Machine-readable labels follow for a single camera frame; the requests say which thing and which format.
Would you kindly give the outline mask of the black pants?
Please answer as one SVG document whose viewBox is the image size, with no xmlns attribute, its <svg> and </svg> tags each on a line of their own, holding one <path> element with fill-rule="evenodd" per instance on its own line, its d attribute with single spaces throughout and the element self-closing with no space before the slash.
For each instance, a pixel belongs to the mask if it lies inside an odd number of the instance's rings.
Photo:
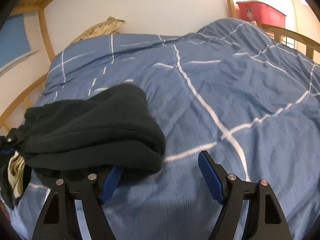
<svg viewBox="0 0 320 240">
<path fill-rule="evenodd" d="M 139 175 L 161 170 L 165 137 L 149 112 L 146 95 L 124 83 L 86 99 L 60 100 L 26 110 L 24 152 L 1 154 L 1 199 L 14 208 L 9 165 L 18 160 L 22 186 L 31 171 L 47 187 L 63 172 L 100 166 L 125 167 Z"/>
</svg>

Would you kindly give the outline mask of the blue window blind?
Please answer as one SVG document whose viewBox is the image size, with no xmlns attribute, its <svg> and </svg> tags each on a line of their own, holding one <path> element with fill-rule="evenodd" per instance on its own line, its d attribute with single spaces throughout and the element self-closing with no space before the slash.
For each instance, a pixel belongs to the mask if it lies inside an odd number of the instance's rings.
<svg viewBox="0 0 320 240">
<path fill-rule="evenodd" d="M 0 67 L 30 51 L 23 15 L 8 18 L 0 32 Z"/>
</svg>

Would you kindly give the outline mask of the blue checked duvet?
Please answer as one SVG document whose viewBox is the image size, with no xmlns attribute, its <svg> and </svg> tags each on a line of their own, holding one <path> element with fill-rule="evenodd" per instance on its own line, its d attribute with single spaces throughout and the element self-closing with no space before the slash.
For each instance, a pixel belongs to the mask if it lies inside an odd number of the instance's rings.
<svg viewBox="0 0 320 240">
<path fill-rule="evenodd" d="M 225 18 L 184 36 L 106 35 L 61 51 L 38 106 L 120 83 L 146 93 L 166 139 L 160 172 L 104 205 L 117 239 L 207 239 L 220 213 L 197 164 L 266 179 L 291 237 L 319 217 L 319 65 L 258 27 Z"/>
</svg>

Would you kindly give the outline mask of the patterned beige pillow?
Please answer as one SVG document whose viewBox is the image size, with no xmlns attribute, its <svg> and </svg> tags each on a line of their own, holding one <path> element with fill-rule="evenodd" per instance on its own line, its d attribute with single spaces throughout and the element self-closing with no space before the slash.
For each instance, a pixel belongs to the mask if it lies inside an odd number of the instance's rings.
<svg viewBox="0 0 320 240">
<path fill-rule="evenodd" d="M 126 22 L 124 20 L 120 20 L 114 17 L 109 16 L 107 20 L 100 22 L 87 30 L 85 30 L 82 34 L 80 34 L 76 39 L 74 39 L 69 46 L 79 42 L 81 40 L 86 40 L 88 38 L 94 38 L 101 35 L 110 35 L 117 34 L 117 29 L 122 25 L 125 25 Z"/>
</svg>

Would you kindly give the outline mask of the red storage bin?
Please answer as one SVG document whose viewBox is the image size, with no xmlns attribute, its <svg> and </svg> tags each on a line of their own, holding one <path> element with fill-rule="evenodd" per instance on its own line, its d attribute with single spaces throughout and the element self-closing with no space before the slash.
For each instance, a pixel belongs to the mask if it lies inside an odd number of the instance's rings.
<svg viewBox="0 0 320 240">
<path fill-rule="evenodd" d="M 236 4 L 239 7 L 240 18 L 244 21 L 285 28 L 286 15 L 264 2 L 244 1 Z"/>
</svg>

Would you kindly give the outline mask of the wooden bunk bed frame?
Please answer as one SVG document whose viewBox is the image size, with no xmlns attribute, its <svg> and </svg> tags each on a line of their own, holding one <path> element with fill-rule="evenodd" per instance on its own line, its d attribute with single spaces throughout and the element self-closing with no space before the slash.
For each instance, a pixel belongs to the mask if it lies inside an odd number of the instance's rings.
<svg viewBox="0 0 320 240">
<path fill-rule="evenodd" d="M 54 0 L 23 15 L 31 50 L 1 71 L 1 110 L 48 72 L 48 50 L 58 54 L 85 29 L 109 16 L 125 20 L 122 33 L 182 36 L 227 16 L 226 0 Z"/>
</svg>

